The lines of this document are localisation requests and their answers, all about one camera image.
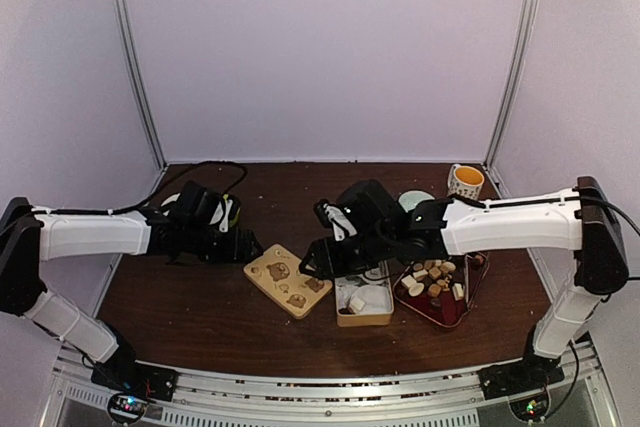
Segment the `tan bear tin lid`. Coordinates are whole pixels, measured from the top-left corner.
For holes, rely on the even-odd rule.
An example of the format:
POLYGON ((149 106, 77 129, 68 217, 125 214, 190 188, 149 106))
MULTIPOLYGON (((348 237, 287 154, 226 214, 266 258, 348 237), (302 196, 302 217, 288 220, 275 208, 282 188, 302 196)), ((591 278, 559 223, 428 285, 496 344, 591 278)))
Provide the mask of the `tan bear tin lid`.
POLYGON ((244 268, 244 274, 261 292, 293 318, 305 318, 332 290, 331 281, 299 271, 301 259, 274 244, 244 268))

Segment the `tan tin box with paper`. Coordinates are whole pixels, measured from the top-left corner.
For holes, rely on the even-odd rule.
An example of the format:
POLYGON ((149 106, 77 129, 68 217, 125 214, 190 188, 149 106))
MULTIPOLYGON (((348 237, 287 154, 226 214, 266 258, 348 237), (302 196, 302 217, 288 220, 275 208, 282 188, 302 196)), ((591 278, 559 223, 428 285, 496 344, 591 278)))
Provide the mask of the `tan tin box with paper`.
POLYGON ((386 262, 362 274, 337 278, 334 292, 339 327, 379 327, 391 323, 394 297, 386 262))

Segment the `metal tongs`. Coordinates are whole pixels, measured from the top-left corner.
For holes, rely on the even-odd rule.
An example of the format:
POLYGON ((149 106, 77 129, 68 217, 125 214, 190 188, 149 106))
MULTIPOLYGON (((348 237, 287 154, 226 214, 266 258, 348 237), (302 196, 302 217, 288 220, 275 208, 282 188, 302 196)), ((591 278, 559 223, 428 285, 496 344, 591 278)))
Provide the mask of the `metal tongs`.
POLYGON ((463 269, 463 274, 464 274, 464 294, 465 294, 465 306, 467 308, 467 310, 470 310, 470 294, 471 294, 471 278, 470 278, 470 264, 469 264, 469 259, 470 256, 468 254, 464 255, 464 269, 463 269))

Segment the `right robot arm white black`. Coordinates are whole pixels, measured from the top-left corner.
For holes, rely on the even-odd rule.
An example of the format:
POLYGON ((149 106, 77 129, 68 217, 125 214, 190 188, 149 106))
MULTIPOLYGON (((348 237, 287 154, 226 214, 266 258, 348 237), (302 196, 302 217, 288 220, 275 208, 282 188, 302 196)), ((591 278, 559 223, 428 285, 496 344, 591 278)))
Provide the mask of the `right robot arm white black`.
POLYGON ((379 181, 366 180, 334 203, 318 201, 314 212, 332 233, 309 245, 299 269, 319 280, 362 274, 389 259, 411 264, 496 250, 572 252, 574 273, 513 366, 513 380, 526 389, 550 373, 597 304, 630 279, 620 226, 626 216, 589 176, 541 196, 479 201, 453 194, 412 208, 379 181))

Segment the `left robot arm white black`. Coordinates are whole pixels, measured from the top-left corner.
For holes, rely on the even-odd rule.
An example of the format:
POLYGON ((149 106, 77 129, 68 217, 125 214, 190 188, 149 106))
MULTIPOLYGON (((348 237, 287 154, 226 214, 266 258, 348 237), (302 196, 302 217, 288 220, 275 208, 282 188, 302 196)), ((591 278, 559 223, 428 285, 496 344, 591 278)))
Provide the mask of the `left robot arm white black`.
POLYGON ((23 317, 88 357, 123 391, 144 380, 129 343, 112 327, 89 316, 49 289, 42 263, 106 254, 182 254, 211 264, 246 264, 263 248, 238 226, 240 200, 193 181, 160 206, 119 210, 46 209, 24 197, 10 201, 1 217, 1 310, 23 317))

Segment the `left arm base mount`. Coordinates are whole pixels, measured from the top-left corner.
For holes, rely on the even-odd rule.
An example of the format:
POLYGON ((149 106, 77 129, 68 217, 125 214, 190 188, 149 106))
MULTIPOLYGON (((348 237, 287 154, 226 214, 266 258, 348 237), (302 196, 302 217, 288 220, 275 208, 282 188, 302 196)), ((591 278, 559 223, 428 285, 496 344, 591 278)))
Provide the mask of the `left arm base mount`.
POLYGON ((134 362, 124 368, 112 362, 92 365, 91 382, 143 400, 171 401, 178 381, 173 369, 134 362))

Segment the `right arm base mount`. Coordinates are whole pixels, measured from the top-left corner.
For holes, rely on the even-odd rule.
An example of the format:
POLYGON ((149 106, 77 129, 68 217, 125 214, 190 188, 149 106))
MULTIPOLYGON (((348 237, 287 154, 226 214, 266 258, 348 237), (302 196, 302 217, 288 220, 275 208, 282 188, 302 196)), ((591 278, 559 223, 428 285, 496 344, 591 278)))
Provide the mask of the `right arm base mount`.
POLYGON ((523 360, 485 367, 477 375, 486 400, 544 390, 565 379, 561 367, 530 366, 523 360))

